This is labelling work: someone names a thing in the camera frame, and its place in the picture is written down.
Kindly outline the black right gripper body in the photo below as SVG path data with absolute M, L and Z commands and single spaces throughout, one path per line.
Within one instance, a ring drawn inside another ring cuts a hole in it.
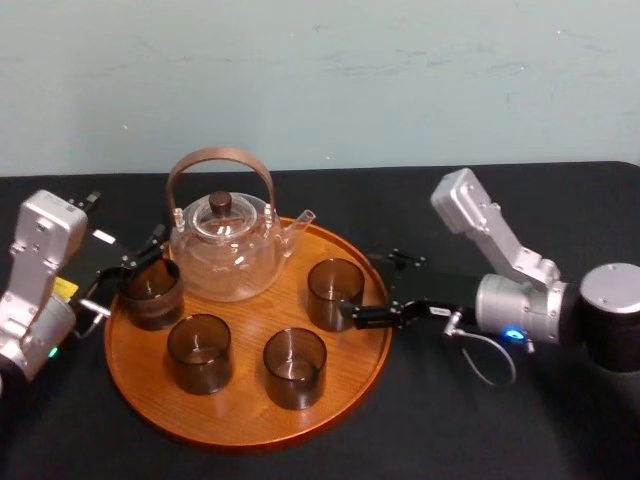
M 466 325 L 477 325 L 476 297 L 481 278 L 426 266 L 394 266 L 384 274 L 390 304 L 384 321 L 405 326 L 415 320 L 446 320 L 462 314 Z

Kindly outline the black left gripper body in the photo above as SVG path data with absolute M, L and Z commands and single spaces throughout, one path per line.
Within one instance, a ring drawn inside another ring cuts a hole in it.
M 126 252 L 133 253 L 115 236 L 95 227 L 88 228 L 79 250 L 60 272 L 61 280 L 75 286 L 67 300 L 73 311 L 81 309 L 82 300 L 91 299 L 102 272 L 121 267 L 121 257 Z

